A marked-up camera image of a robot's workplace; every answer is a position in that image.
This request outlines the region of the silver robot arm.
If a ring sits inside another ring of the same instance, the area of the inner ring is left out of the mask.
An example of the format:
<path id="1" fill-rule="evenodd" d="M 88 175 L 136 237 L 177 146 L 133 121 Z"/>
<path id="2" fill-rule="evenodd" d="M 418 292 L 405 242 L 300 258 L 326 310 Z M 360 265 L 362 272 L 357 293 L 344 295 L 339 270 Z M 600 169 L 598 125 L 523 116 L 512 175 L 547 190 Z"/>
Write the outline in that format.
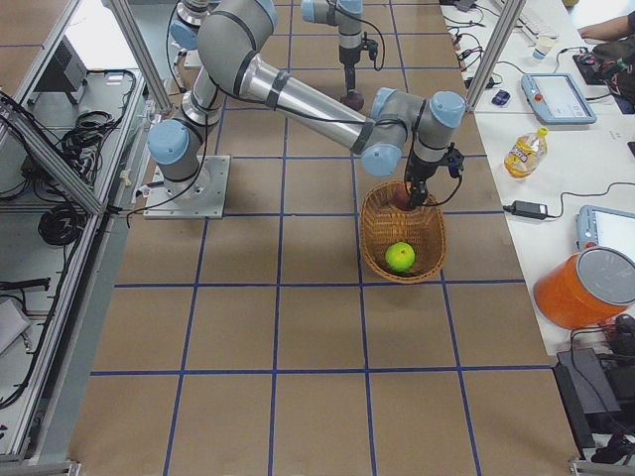
<path id="1" fill-rule="evenodd" d="M 197 49 L 197 33 L 204 19 L 218 9 L 220 1 L 179 1 L 171 20 L 168 34 L 181 49 Z M 356 88 L 355 67 L 362 51 L 371 51 L 366 34 L 361 31 L 362 1 L 302 1 L 302 18 L 305 22 L 330 25 L 338 30 L 339 61 L 343 65 L 346 95 L 343 104 L 354 110 L 363 106 L 363 96 Z"/>
<path id="2" fill-rule="evenodd" d="M 281 112 L 348 149 L 377 177 L 391 175 L 411 145 L 404 187 L 412 208 L 430 206 L 427 185 L 439 168 L 462 178 L 463 156 L 452 136 L 466 106 L 453 91 L 423 97 L 380 88 L 369 116 L 266 63 L 261 50 L 274 33 L 278 14 L 270 1 L 219 1 L 204 11 L 193 33 L 201 69 L 180 110 L 155 125 L 148 149 L 163 175 L 166 201 L 195 208 L 212 182 L 197 153 L 219 119 L 223 97 Z"/>

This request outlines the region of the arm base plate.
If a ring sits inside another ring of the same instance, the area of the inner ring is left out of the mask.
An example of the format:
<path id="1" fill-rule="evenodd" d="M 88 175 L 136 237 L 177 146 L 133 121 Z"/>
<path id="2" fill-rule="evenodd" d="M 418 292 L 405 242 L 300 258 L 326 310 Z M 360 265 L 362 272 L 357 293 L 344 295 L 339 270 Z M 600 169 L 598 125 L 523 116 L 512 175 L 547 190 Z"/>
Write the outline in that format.
<path id="1" fill-rule="evenodd" d="M 150 189 L 143 215 L 147 219 L 221 219 L 230 171 L 227 155 L 197 156 L 202 171 L 196 180 L 181 183 L 164 179 L 155 166 L 153 179 L 162 184 Z"/>
<path id="2" fill-rule="evenodd" d="M 202 67 L 202 62 L 199 57 L 198 50 L 188 51 L 185 55 L 184 60 L 185 68 L 200 68 Z"/>

